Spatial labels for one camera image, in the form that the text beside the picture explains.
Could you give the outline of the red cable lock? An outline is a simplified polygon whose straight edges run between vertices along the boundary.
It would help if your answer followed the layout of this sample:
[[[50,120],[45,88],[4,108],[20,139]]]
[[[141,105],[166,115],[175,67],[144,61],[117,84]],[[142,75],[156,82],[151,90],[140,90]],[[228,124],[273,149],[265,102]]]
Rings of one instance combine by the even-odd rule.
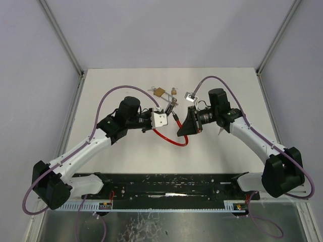
[[[175,140],[170,139],[169,137],[165,136],[164,134],[162,134],[159,130],[157,129],[153,129],[153,131],[162,139],[164,139],[165,141],[175,145],[175,146],[179,146],[179,147],[185,147],[189,144],[189,139],[188,136],[183,136],[184,138],[184,142],[179,142],[180,138],[177,137],[176,132],[179,130],[179,128],[182,126],[176,112],[174,111],[174,106],[170,105],[170,102],[168,103],[165,113],[166,114],[171,114],[173,117],[174,122],[177,125],[177,129],[175,129],[175,125],[171,125],[170,128],[167,128],[167,135],[172,135],[172,137],[176,138]]]

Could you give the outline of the silver key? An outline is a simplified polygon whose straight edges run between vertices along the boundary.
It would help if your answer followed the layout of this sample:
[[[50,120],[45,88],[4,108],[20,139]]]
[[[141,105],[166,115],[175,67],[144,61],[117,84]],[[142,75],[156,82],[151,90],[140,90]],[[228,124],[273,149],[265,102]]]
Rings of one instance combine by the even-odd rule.
[[[170,105],[171,105],[171,106],[174,106],[174,107],[178,106],[179,104],[178,104],[177,99],[176,99],[176,98],[173,98],[173,99],[171,100],[171,102],[170,102]]]

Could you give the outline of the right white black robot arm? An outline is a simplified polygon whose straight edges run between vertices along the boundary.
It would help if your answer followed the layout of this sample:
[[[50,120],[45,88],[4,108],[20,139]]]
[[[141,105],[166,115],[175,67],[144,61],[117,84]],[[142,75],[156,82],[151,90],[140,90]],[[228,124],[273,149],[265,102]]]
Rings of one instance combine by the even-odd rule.
[[[193,102],[193,106],[188,107],[177,136],[196,135],[202,132],[204,125],[216,123],[247,145],[263,162],[264,170],[260,173],[243,173],[235,178],[244,192],[266,191],[278,198],[304,184],[305,175],[300,170],[302,158],[298,149],[286,148],[263,134],[256,134],[244,120],[242,111],[231,108],[222,88],[210,90],[208,96],[210,105],[200,110],[198,98],[190,92],[185,94],[185,99]]]

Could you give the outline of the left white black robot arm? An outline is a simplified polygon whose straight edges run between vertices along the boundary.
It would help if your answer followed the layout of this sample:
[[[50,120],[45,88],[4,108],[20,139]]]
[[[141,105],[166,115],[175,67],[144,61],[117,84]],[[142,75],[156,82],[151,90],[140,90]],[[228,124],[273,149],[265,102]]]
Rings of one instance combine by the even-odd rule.
[[[71,198],[98,194],[104,183],[98,174],[75,177],[75,173],[92,157],[126,136],[129,129],[152,128],[154,109],[140,110],[139,99],[127,96],[115,114],[107,115],[94,127],[94,132],[70,151],[49,163],[33,166],[33,191],[55,210]]]

